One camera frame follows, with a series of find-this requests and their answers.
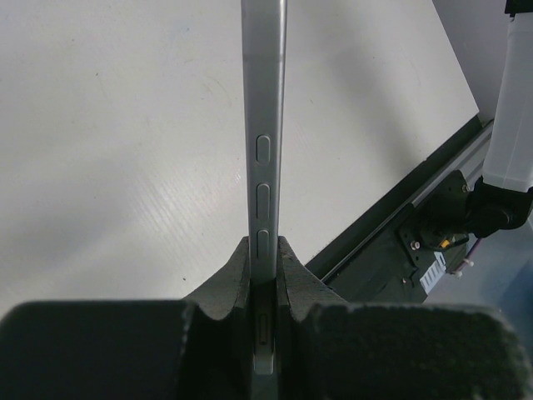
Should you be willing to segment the black smartphone silver edge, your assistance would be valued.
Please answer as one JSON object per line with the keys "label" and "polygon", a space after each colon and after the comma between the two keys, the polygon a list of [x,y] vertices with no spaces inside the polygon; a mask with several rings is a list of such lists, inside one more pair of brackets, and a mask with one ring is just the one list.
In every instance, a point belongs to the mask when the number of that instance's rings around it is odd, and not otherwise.
{"label": "black smartphone silver edge", "polygon": [[253,366],[274,370],[274,292],[281,187],[287,3],[245,0],[242,71],[247,160],[247,219],[253,307]]}

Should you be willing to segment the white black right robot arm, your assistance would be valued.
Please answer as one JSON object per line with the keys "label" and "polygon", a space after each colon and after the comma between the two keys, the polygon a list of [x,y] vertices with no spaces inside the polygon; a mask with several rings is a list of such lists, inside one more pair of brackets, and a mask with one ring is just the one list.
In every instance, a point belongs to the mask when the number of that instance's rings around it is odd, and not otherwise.
{"label": "white black right robot arm", "polygon": [[523,226],[532,212],[532,2],[508,1],[506,64],[482,173],[464,228],[477,238]]}

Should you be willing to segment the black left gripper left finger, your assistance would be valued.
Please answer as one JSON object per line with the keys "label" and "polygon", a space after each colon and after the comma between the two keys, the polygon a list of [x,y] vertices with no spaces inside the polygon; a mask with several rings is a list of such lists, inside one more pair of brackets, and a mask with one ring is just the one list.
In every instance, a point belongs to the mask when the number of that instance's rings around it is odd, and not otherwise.
{"label": "black left gripper left finger", "polygon": [[248,399],[248,241],[180,300],[32,301],[1,321],[4,399]]}

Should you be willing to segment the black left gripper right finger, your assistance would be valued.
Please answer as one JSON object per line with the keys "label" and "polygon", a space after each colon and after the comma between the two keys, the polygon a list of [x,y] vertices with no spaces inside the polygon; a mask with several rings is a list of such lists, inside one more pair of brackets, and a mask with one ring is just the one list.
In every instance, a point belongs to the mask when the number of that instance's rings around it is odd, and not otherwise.
{"label": "black left gripper right finger", "polygon": [[281,399],[529,399],[532,366],[485,307],[350,303],[278,240]]}

